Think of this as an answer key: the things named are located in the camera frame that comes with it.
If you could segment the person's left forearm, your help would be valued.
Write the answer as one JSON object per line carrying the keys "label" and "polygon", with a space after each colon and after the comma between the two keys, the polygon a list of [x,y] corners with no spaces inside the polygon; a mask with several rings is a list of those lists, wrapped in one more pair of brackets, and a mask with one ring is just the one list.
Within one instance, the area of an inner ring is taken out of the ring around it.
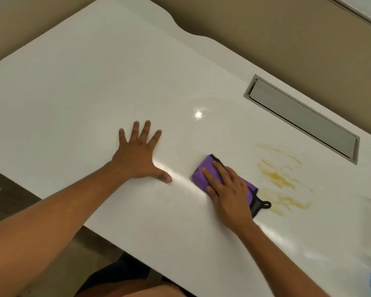
{"label": "person's left forearm", "polygon": [[99,170],[0,222],[0,297],[16,297],[54,261],[129,169]]}

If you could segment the person's leg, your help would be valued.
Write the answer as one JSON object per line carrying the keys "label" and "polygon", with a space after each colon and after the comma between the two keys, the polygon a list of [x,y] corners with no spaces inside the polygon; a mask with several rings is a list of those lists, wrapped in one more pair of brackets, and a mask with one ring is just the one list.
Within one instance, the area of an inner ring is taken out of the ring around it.
{"label": "person's leg", "polygon": [[186,297],[175,284],[148,279],[132,279],[100,284],[77,293],[74,297]]}

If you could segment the yellow stain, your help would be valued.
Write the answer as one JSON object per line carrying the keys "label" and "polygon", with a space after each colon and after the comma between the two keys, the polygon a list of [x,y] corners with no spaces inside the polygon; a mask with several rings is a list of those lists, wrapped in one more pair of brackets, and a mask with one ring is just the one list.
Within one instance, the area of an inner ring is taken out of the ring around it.
{"label": "yellow stain", "polygon": [[293,209],[309,210],[315,192],[298,177],[302,162],[270,144],[257,143],[256,147],[261,152],[256,164],[262,182],[258,196],[271,203],[269,210],[281,217]]}

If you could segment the person's right hand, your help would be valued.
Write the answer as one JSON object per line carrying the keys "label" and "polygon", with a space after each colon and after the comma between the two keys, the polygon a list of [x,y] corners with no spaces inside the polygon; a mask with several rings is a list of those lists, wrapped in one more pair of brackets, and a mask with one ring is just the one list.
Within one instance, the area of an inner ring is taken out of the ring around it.
{"label": "person's right hand", "polygon": [[253,226],[253,218],[248,205],[248,190],[246,183],[230,167],[225,167],[234,182],[233,186],[212,186],[213,175],[203,168],[202,172],[209,185],[213,187],[220,198],[220,209],[216,210],[222,223],[237,236],[246,233]]}

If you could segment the person's dark shorts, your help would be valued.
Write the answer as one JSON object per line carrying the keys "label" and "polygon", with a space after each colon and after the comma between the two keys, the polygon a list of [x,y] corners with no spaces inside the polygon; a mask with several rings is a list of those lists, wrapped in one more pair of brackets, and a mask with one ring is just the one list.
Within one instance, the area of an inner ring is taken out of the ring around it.
{"label": "person's dark shorts", "polygon": [[[116,283],[132,279],[148,279],[150,271],[151,268],[148,265],[133,256],[124,253],[114,263],[111,263],[89,276],[76,294],[100,284]],[[170,284],[175,284],[166,277],[163,277],[162,280]],[[186,297],[197,297],[187,290],[181,287],[179,288],[183,291]]]}

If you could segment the person's right forearm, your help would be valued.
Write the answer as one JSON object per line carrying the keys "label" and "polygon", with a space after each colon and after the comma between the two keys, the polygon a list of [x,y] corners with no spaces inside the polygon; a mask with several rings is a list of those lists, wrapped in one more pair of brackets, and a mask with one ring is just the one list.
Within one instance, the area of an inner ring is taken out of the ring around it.
{"label": "person's right forearm", "polygon": [[233,232],[257,264],[274,297],[330,297],[252,219],[237,224]]}

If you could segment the person's left hand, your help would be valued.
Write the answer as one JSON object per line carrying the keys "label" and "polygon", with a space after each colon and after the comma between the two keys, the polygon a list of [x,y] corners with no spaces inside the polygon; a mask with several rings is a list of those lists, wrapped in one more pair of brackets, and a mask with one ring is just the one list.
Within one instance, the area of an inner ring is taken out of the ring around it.
{"label": "person's left hand", "polygon": [[140,123],[135,121],[127,144],[118,148],[111,163],[119,170],[124,180],[151,177],[153,152],[161,137],[162,130],[157,130],[148,144],[139,145]]}

